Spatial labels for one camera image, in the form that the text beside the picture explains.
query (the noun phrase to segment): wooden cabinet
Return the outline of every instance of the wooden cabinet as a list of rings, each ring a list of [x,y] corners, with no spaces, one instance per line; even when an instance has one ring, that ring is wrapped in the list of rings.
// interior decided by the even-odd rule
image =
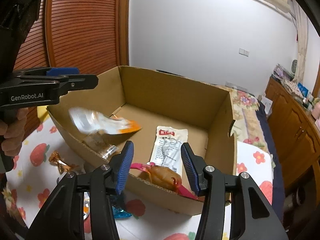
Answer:
[[[319,159],[320,132],[310,114],[272,78],[266,97],[273,101],[268,123],[288,189]]]

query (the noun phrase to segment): human hand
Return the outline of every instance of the human hand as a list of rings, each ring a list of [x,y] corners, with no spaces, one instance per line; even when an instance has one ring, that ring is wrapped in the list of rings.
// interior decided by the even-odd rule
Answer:
[[[7,156],[16,156],[22,147],[24,137],[24,126],[27,122],[28,108],[18,110],[17,119],[9,126],[0,120],[0,136],[4,137],[1,149]]]

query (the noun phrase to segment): silver screw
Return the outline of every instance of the silver screw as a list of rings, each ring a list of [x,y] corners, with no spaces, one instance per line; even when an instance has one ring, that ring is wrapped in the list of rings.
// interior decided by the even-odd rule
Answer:
[[[244,179],[247,179],[247,178],[250,177],[250,175],[248,173],[246,173],[246,172],[242,172],[241,173],[241,177],[244,178]]]
[[[103,170],[103,171],[107,171],[110,169],[110,165],[109,164],[103,164],[100,166],[100,168]]]
[[[208,172],[213,172],[214,171],[214,167],[213,166],[206,166],[205,170],[208,171]]]
[[[71,179],[74,175],[75,175],[75,173],[74,173],[73,171],[69,171],[69,172],[67,173],[67,178],[68,178],[68,179]]]

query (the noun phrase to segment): strawberry print tablecloth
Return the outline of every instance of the strawberry print tablecloth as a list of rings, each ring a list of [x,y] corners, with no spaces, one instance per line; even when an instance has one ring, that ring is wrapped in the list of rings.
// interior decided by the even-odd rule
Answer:
[[[29,227],[39,209],[57,185],[60,176],[56,166],[49,163],[50,154],[57,150],[68,163],[83,167],[84,162],[64,142],[51,119],[47,119],[24,142],[15,167],[7,173],[6,191],[2,192],[8,211],[17,209]],[[272,167],[268,153],[256,146],[237,143],[237,174],[247,171],[272,202]],[[128,212],[133,216],[117,220],[122,240],[194,240],[200,215],[190,217],[176,214],[125,192]],[[229,239],[231,205],[225,207],[223,240]],[[86,239],[91,238],[90,217],[84,222]]]

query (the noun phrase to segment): cabinet door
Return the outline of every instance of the cabinet door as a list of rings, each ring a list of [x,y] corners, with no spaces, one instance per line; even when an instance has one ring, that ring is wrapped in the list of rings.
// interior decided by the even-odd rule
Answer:
[[[288,188],[317,159],[320,145],[310,127],[302,130],[301,135],[287,158],[281,163],[284,187]]]
[[[282,127],[279,126],[279,130],[273,138],[280,163],[290,154],[295,141],[301,135],[306,125],[307,121],[301,111],[291,103],[286,121]]]
[[[279,91],[279,96],[274,104],[272,104],[272,114],[268,119],[268,124],[272,134],[272,138],[275,142],[276,149],[281,147],[281,138],[285,135],[282,133],[284,124],[289,118],[289,113],[291,110],[291,104],[289,95],[285,94],[285,91]]]
[[[279,88],[277,87],[277,84],[275,84],[274,80],[270,79],[268,87],[266,89],[266,98],[272,100],[273,103],[275,103],[276,98],[278,96],[277,90],[279,90]]]

